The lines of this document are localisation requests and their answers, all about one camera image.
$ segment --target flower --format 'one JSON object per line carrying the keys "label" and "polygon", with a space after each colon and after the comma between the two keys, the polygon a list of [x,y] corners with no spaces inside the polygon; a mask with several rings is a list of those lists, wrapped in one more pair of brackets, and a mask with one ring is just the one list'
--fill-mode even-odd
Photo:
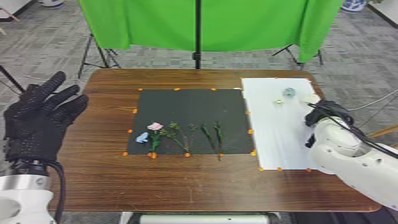
{"label": "flower", "polygon": [[154,122],[154,124],[148,126],[148,129],[154,131],[159,131],[164,128],[164,125],[157,122]]}
{"label": "flower", "polygon": [[148,137],[150,137],[150,133],[145,132],[141,134],[141,136],[138,137],[136,142],[139,142],[141,144],[146,143],[148,142]]}

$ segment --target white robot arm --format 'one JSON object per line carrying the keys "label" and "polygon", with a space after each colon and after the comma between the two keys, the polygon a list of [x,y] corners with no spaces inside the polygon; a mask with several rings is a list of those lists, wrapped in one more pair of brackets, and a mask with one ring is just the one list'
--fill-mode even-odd
{"label": "white robot arm", "polygon": [[[321,171],[335,173],[347,185],[398,210],[398,159],[363,142],[342,125],[349,128],[340,116],[324,117],[315,123],[313,161]],[[398,153],[393,147],[377,145]]]}
{"label": "white robot arm", "polygon": [[0,224],[56,224],[49,213],[54,198],[50,178],[43,175],[0,177]]}

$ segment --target white sheet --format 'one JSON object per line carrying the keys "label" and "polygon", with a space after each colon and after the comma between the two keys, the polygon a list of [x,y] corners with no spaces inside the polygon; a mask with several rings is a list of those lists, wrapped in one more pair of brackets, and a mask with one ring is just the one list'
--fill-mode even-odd
{"label": "white sheet", "polygon": [[[248,78],[242,83],[260,167],[265,170],[317,169],[305,145],[313,134],[305,124],[312,107],[301,100],[315,94],[312,82],[294,78]],[[283,94],[287,88],[296,89],[292,98]]]}

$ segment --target floor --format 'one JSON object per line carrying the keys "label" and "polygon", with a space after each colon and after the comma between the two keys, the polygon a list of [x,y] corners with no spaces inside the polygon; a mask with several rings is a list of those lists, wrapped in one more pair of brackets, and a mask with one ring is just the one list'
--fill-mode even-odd
{"label": "floor", "polygon": [[[0,35],[0,65],[24,85],[42,83],[63,70],[68,73],[66,84],[79,83],[84,86],[97,68],[86,69],[84,78],[79,80],[90,28],[77,0],[66,1],[61,9],[47,9],[36,4],[20,19],[22,22],[0,24],[8,32],[8,36]],[[289,53],[273,57],[276,50],[207,53],[203,68],[296,69]],[[315,59],[306,65],[306,71],[315,75],[328,99],[338,101],[347,108],[356,108],[398,87],[398,30],[369,9],[360,14],[340,13],[322,52],[326,65],[321,66]],[[134,46],[118,53],[123,68],[194,67],[193,52]],[[100,63],[95,46],[90,61]],[[0,85],[0,111],[17,99],[17,94]],[[398,100],[385,106],[390,99],[354,112],[356,124],[367,133],[398,123]],[[392,144],[397,137],[393,135],[381,141]],[[118,223],[118,220],[116,213],[74,213],[66,216],[66,223]]]}

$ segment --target glove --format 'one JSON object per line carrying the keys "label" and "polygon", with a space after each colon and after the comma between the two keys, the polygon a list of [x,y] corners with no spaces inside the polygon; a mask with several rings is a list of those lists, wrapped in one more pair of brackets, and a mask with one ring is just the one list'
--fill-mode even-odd
{"label": "glove", "polygon": [[322,99],[315,105],[317,105],[317,109],[306,116],[306,125],[310,127],[319,123],[319,121],[328,116],[342,117],[342,119],[347,121],[347,123],[351,125],[354,124],[354,117],[351,116],[351,112],[335,101],[328,101]]}
{"label": "glove", "polygon": [[19,159],[58,161],[66,129],[90,102],[90,97],[82,95],[65,103],[81,91],[79,85],[74,85],[54,94],[65,81],[66,74],[58,72],[42,86],[29,85],[20,101],[4,112],[8,161]]}

